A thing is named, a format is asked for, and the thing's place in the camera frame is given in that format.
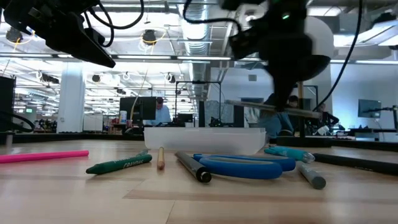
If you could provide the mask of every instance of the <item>green crayon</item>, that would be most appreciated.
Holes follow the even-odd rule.
[[[150,162],[152,160],[152,156],[150,154],[146,154],[143,156],[136,156],[127,159],[120,159],[116,161],[103,162],[100,164],[95,164],[93,167],[90,167],[86,170],[87,174],[105,174],[108,172],[113,172],[121,169],[125,169],[128,167],[136,166],[139,164],[144,164]]]

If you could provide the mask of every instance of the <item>ceiling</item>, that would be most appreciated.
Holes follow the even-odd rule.
[[[133,21],[139,15],[138,1],[101,1],[108,9],[113,20],[113,24],[123,25]],[[115,30],[115,40],[111,47],[106,51],[111,55],[188,55],[186,44],[186,33],[182,29],[182,20],[178,14],[181,10],[182,0],[169,0],[169,10],[165,10],[165,1],[147,1],[146,13],[142,20],[134,27],[126,30]],[[247,26],[246,18],[242,11],[228,12],[221,10],[215,0],[193,1],[193,3],[206,4],[206,10],[210,17],[234,17],[243,26]],[[366,0],[366,13],[364,19],[370,20],[380,13],[393,9],[396,0]],[[313,0],[308,2],[308,14],[310,16],[339,16],[342,14],[356,14],[358,1],[350,0]],[[266,11],[264,4],[261,6],[245,6],[243,9],[255,9],[257,14]],[[97,15],[106,21],[106,17],[99,10],[95,9]],[[110,30],[102,25],[89,14],[93,28],[106,37],[106,42],[110,38]],[[6,32],[10,26],[5,22],[0,25],[0,45],[1,53],[20,53],[20,54],[61,54],[45,45],[45,41],[37,36],[24,35],[22,44],[15,45],[6,39]],[[145,30],[154,30],[157,37],[156,44],[151,47],[142,41],[142,34]],[[224,22],[214,23],[208,27],[208,35],[200,43],[208,46],[208,51],[204,56],[229,56],[228,37],[234,34],[234,27]],[[346,38],[349,46],[350,36],[343,37],[335,35],[337,38]],[[335,59],[344,58],[347,47],[344,44],[336,46]],[[369,48],[361,47],[357,49],[353,57],[361,60],[382,59],[391,55],[388,46],[378,46],[372,44]],[[35,105],[39,107],[38,112],[52,115],[57,113],[59,103],[60,85],[43,82],[40,78],[43,74],[50,75],[62,81],[62,70],[64,62],[71,60],[69,56],[63,55],[62,58],[34,59],[34,58],[9,58],[0,57],[0,70],[5,76],[15,76],[17,78],[16,105],[17,108]],[[83,72],[86,77],[86,113],[118,114],[119,98],[125,96],[163,96],[170,112],[174,113],[175,84],[167,81],[167,75],[173,75],[177,81],[192,80],[191,63],[179,60],[175,62],[151,62],[126,60],[118,61],[114,68],[107,68],[88,62],[82,62]],[[100,75],[101,81],[94,82],[93,75]],[[126,92],[125,95],[118,94],[117,89]],[[197,105],[194,98],[198,94],[205,96],[206,88],[197,88],[191,84],[179,85],[181,95],[178,96],[179,113],[196,113]]]

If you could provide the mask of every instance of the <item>black marker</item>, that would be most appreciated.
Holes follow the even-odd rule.
[[[300,173],[303,174],[314,189],[321,190],[326,186],[326,180],[319,173],[311,170],[301,161],[297,161],[296,165]]]
[[[209,183],[211,181],[211,174],[204,165],[186,155],[184,152],[176,152],[175,156],[177,156],[179,161],[199,180],[199,182]]]
[[[316,162],[323,162],[338,166],[354,167],[357,169],[378,172],[382,174],[398,175],[398,164],[390,162],[370,161],[366,159],[355,159],[343,156],[332,156],[315,153]]]

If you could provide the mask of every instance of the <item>blue scissors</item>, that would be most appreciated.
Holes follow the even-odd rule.
[[[295,160],[280,156],[231,156],[194,154],[213,174],[248,179],[276,179],[295,169]]]

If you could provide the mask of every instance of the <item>gray marker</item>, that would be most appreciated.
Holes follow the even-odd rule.
[[[326,186],[326,180],[319,173],[311,170],[301,161],[297,161],[296,165],[300,173],[303,174],[314,189],[321,190]]]

